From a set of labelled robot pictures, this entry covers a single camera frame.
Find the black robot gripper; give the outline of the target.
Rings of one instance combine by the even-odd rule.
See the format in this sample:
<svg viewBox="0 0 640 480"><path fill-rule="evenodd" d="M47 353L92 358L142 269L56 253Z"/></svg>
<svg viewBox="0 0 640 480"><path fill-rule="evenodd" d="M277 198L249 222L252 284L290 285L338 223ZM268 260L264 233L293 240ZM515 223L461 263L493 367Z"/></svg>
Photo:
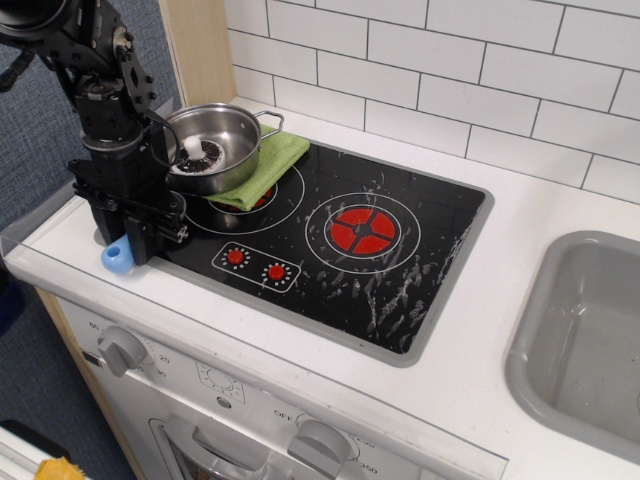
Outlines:
<svg viewBox="0 0 640 480"><path fill-rule="evenodd" d="M163 134L124 140L80 136L89 160L72 160L76 193L89 201L106 245L126 234L136 265L145 265L163 249L188 237L182 202L166 183L169 157Z"/></svg>

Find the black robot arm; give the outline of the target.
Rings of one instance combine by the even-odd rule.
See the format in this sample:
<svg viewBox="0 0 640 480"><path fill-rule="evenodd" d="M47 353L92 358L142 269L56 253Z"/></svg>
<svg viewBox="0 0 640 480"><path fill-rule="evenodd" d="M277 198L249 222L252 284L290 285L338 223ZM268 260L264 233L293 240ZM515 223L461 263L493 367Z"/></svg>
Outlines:
<svg viewBox="0 0 640 480"><path fill-rule="evenodd" d="M138 265L167 242L182 242L184 204L167 185L175 160L167 150L168 124L150 108L154 80L114 7L107 1L4 1L1 42L21 52L1 76L3 90L39 57L78 114L91 157L74 159L68 168L103 240L127 237Z"/></svg>

